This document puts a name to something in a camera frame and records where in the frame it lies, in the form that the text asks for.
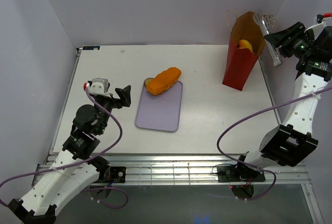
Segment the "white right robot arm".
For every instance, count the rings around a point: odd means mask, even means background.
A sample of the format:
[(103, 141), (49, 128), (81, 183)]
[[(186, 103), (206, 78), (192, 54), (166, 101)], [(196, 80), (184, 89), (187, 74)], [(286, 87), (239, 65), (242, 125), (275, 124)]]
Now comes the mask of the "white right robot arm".
[(234, 168), (240, 181), (256, 178), (262, 169), (275, 164), (294, 167), (316, 149), (313, 117), (319, 91), (331, 80), (331, 26), (326, 21), (309, 28), (297, 22), (264, 38), (283, 57), (298, 58), (293, 97), (298, 101), (290, 105), (284, 121), (265, 135), (257, 151), (240, 157)]

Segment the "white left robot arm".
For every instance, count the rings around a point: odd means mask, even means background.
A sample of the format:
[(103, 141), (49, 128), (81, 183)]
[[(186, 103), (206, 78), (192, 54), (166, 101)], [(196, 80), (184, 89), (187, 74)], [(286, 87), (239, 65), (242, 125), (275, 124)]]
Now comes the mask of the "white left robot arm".
[(88, 81), (84, 91), (92, 102), (78, 108), (68, 139), (62, 145), (52, 166), (44, 171), (38, 183), (7, 208), (22, 223), (54, 223), (62, 208), (91, 183), (105, 182), (112, 171), (103, 158), (105, 151), (93, 155), (104, 134), (113, 109), (130, 107), (131, 86), (116, 88), (118, 97), (108, 92), (109, 84)]

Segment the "white iced hotdog bun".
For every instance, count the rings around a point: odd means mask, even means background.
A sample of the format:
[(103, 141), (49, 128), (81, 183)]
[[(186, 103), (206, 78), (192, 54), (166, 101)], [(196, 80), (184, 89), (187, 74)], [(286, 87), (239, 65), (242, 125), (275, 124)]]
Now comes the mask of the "white iced hotdog bun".
[(239, 49), (248, 49), (251, 53), (253, 53), (253, 46), (251, 43), (245, 39), (241, 39), (238, 42), (238, 48)]

